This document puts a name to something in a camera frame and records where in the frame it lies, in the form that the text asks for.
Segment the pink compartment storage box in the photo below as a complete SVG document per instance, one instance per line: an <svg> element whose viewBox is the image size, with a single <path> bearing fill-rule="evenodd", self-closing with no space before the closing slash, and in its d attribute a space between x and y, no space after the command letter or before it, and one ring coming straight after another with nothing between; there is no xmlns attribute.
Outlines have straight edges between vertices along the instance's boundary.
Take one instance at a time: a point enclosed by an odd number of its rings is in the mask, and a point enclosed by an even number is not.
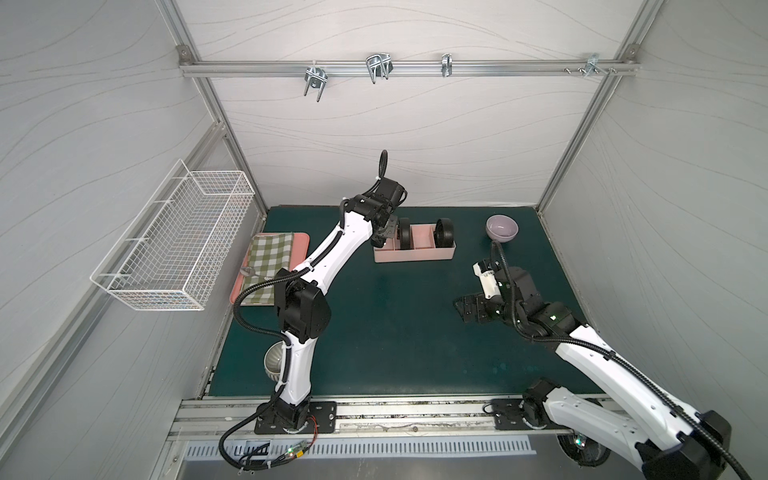
<svg viewBox="0 0 768 480"><path fill-rule="evenodd" d="M411 226L411 249L400 245L396 235L388 238L383 247L373 248L376 263L403 263L451 260L456 251L456 243L450 247L438 247L435 243L436 224L415 224Z"/></svg>

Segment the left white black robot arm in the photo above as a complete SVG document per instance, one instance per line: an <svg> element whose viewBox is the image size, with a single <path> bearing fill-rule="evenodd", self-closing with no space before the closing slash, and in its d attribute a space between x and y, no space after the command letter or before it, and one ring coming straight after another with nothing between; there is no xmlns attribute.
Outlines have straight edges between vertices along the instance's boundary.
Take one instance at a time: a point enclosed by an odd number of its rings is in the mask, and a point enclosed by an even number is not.
<svg viewBox="0 0 768 480"><path fill-rule="evenodd" d="M298 432L310 415L311 367L317 339L330 323L326 294L333 280L364 243L383 246L390 218L406 199L401 184L379 175L367 191L342 200L337 224L306 260L293 270L279 270L236 298L233 318L237 324L280 340L280 376L266 406L279 427ZM242 314L243 301L266 287L274 289L277 330L257 327Z"/></svg>

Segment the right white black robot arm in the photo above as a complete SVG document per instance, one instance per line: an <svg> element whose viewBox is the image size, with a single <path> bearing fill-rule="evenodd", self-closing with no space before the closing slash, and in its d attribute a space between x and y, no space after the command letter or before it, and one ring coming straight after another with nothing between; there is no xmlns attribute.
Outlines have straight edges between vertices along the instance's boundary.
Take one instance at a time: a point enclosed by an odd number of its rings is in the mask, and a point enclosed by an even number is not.
<svg viewBox="0 0 768 480"><path fill-rule="evenodd" d="M664 390L566 305L544 301L527 271L483 260L473 272L481 293L454 302L464 322L498 320L514 328L576 367L620 408L540 379L517 405L492 405L498 428L516 421L532 430L564 428L558 442L574 462L594 467L615 453L647 479L717 479L726 469L748 478L729 450L732 427L719 413L701 412Z"/></svg>

